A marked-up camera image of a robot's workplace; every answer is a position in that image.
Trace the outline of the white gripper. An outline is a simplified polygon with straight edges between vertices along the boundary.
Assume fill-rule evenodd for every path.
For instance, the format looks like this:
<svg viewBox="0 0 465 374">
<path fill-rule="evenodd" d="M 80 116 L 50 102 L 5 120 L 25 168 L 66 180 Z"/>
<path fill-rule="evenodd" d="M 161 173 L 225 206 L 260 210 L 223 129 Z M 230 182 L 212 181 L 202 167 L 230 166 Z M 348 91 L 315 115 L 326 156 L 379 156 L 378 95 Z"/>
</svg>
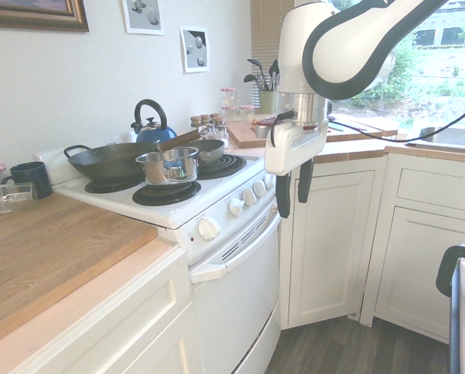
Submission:
<svg viewBox="0 0 465 374">
<path fill-rule="evenodd" d="M 326 144 L 329 121 L 324 119 L 314 129 L 305 130 L 294 121 L 273 127 L 266 139 L 265 169 L 277 176 L 276 197 L 279 215 L 288 218 L 291 212 L 291 171 L 300 166 L 298 202 L 307 203 L 314 160 Z"/>
</svg>

